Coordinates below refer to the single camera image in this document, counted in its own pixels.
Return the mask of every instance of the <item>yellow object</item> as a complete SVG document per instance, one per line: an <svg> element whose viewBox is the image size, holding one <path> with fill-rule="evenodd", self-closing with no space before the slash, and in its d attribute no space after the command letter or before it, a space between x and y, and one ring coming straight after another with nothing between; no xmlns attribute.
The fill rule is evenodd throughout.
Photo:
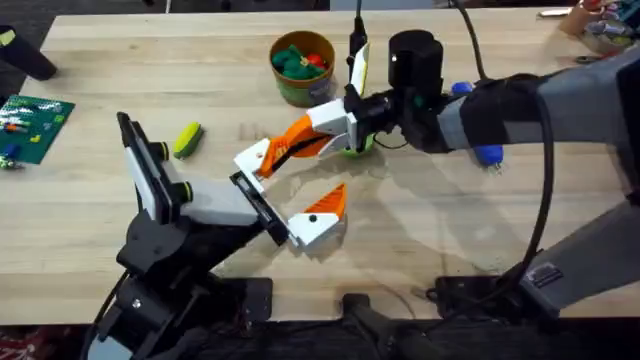
<svg viewBox="0 0 640 360"><path fill-rule="evenodd" d="M9 45L15 38L16 38L16 33L13 30L9 30L7 32L0 34L0 46Z"/></svg>
<svg viewBox="0 0 640 360"><path fill-rule="evenodd" d="M173 145L173 156L178 159L184 159L191 155L198 146L203 133L204 131L199 123L192 122L189 124L182 130Z"/></svg>

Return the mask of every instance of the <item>gray robot arm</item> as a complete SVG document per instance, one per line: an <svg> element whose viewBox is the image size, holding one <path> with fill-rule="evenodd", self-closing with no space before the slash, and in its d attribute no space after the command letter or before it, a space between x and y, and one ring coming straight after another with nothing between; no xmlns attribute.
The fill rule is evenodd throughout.
<svg viewBox="0 0 640 360"><path fill-rule="evenodd" d="M631 148L638 169L638 84L640 48L548 76L491 81L444 107L437 116L439 138L446 150L541 142L544 109L536 104L535 92L546 105L554 141ZM420 142L417 147L433 148ZM557 316L584 298L640 280L640 207L635 199L630 195L629 201L538 254L521 289L548 315Z"/></svg>

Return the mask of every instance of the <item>green object in bowl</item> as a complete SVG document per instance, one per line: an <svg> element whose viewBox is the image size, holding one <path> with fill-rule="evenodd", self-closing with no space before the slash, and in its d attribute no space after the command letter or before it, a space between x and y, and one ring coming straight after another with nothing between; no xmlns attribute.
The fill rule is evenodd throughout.
<svg viewBox="0 0 640 360"><path fill-rule="evenodd" d="M342 155L344 156L348 156L348 157L358 157L358 156L362 156L366 153L368 153L371 149L373 148L373 134L367 136L367 140L364 143L364 151L363 152L357 152L354 149L342 149L340 150L340 152L342 153Z"/></svg>

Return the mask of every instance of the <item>black mount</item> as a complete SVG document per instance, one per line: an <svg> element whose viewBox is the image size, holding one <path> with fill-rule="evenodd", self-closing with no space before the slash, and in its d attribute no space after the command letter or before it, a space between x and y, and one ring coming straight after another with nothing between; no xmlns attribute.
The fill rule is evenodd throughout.
<svg viewBox="0 0 640 360"><path fill-rule="evenodd" d="M442 276L438 277L435 286L426 292L426 297L438 307L442 318L469 306L494 293L506 282L514 272L514 268L501 276ZM535 323L543 325L551 322L552 314L543 311L538 303L520 287L465 312L460 319L469 321L498 321L520 325Z"/></svg>
<svg viewBox="0 0 640 360"><path fill-rule="evenodd" d="M371 308L369 296L345 294L342 297L345 320L371 336L382 359L454 360L458 355L436 346L419 327L387 318Z"/></svg>

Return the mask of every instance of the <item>floor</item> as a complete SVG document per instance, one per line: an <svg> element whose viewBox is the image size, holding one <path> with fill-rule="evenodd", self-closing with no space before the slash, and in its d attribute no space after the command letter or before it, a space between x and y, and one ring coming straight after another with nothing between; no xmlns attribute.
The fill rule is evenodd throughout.
<svg viewBox="0 0 640 360"><path fill-rule="evenodd" d="M218 0L173 1L175 12L221 10ZM350 3L346 0L331 0L335 8L350 7ZM376 3L370 5L378 6L381 2ZM39 46L58 14L159 13L164 11L164 7L164 1L148 7L140 0L0 0L0 24L14 26L21 36ZM314 7L317 10L327 10L329 0L233 0L231 10L291 11L313 10ZM17 93L23 81L22 74L0 62L0 96ZM438 330L433 337L437 343L468 354L474 360L640 359L640 347L637 346L637 336L640 333L638 319L577 319L565 320L561 325L553 335L546 335L528 326L506 327L494 323L457 322ZM255 329L255 337L217 339L207 349L206 358L373 358L367 342L343 329L322 327L305 332L290 332L299 326L299 323L259 325ZM77 351L77 346L69 346L66 350ZM113 355L112 353L105 354L107 358L115 359L114 356L108 356ZM66 354L57 358L72 357L75 355Z"/></svg>

